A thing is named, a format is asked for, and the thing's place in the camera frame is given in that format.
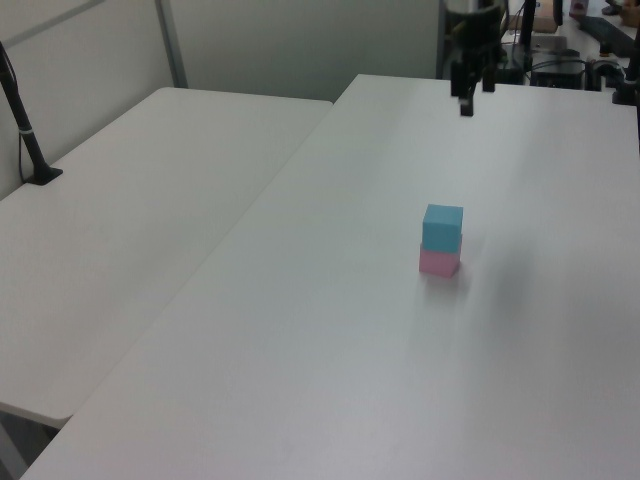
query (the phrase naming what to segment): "white wall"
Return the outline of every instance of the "white wall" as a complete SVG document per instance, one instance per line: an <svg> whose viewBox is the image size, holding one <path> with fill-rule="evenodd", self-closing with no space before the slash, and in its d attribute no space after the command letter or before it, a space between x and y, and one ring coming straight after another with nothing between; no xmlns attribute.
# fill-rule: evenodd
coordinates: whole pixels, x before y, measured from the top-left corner
<svg viewBox="0 0 640 480"><path fill-rule="evenodd" d="M48 163L151 92L172 85L153 0L107 0L7 53ZM17 135L0 94L0 199L20 185ZM30 167L28 156L23 165Z"/></svg>
<svg viewBox="0 0 640 480"><path fill-rule="evenodd" d="M169 6L191 88L335 101L358 73L436 74L438 0L170 0Z"/></svg>

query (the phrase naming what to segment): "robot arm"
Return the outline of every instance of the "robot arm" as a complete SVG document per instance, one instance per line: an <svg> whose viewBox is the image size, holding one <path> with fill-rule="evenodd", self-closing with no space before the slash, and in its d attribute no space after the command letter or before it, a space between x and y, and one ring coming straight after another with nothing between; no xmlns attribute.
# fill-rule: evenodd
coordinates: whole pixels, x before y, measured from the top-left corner
<svg viewBox="0 0 640 480"><path fill-rule="evenodd" d="M454 44L462 52L460 61L451 65L451 95L458 97L460 113L471 117L480 79L485 92L495 91L500 41L509 22L508 0L448 0L446 6Z"/></svg>

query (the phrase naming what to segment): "gray floor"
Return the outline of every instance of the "gray floor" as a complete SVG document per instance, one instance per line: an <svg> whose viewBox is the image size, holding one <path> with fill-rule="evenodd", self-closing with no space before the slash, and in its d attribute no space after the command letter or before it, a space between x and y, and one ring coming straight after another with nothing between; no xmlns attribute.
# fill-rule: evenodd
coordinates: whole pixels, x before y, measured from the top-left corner
<svg viewBox="0 0 640 480"><path fill-rule="evenodd" d="M19 459L14 459L14 464L31 465L57 433L50 427L5 413L0 413L0 424L20 455ZM10 471L11 468L0 461L0 480L17 480Z"/></svg>

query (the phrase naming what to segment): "white table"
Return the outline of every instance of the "white table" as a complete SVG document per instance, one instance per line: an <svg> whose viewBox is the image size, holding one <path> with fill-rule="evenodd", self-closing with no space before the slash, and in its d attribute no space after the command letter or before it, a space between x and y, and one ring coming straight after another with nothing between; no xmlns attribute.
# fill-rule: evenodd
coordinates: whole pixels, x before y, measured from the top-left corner
<svg viewBox="0 0 640 480"><path fill-rule="evenodd" d="M0 202L0 410L62 426L330 106L159 90Z"/></svg>
<svg viewBox="0 0 640 480"><path fill-rule="evenodd" d="M25 480L635 478L635 109L476 107L358 77ZM451 281L429 202L465 207Z"/></svg>

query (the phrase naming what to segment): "black cable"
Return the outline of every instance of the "black cable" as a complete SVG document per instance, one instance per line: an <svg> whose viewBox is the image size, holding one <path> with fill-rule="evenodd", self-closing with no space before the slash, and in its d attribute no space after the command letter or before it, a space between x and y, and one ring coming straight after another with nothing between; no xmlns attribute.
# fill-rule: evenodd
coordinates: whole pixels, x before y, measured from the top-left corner
<svg viewBox="0 0 640 480"><path fill-rule="evenodd" d="M562 60L546 60L544 62L536 63L531 67L531 71L538 70L539 68L551 67L554 65L562 65L563 63L581 63L582 65L586 65L587 62L584 60L580 60L578 58L574 59L562 59Z"/></svg>
<svg viewBox="0 0 640 480"><path fill-rule="evenodd" d="M509 30L509 0L504 0L504 10L505 10L505 20L504 20L504 28L502 29L502 33L500 33L500 38L507 33Z"/></svg>
<svg viewBox="0 0 640 480"><path fill-rule="evenodd" d="M595 68L598 68L601 65L611 65L613 67L617 67L617 70L622 70L622 67L620 66L620 64L618 62L614 62L613 60L596 60L593 62L593 66Z"/></svg>
<svg viewBox="0 0 640 480"><path fill-rule="evenodd" d="M518 65L518 61L516 60L516 56L515 56L516 37L518 36L518 23L520 21L520 15L522 14L523 10L524 10L524 3L518 10L518 13L516 13L516 26L513 29L513 43L511 44L511 62L513 62L513 65L516 68L519 68L520 70L522 70L522 73L524 74L525 77L531 80L531 78L529 78L529 75L527 75L527 72L525 72L524 67L521 67L520 65Z"/></svg>
<svg viewBox="0 0 640 480"><path fill-rule="evenodd" d="M13 69L13 65L11 60L9 59L9 55L4 50L2 51L2 56L7 61L7 65L9 65L9 70L11 70L11 78L13 78L13 83L16 86L16 90L18 89L18 77L16 76L16 71Z"/></svg>

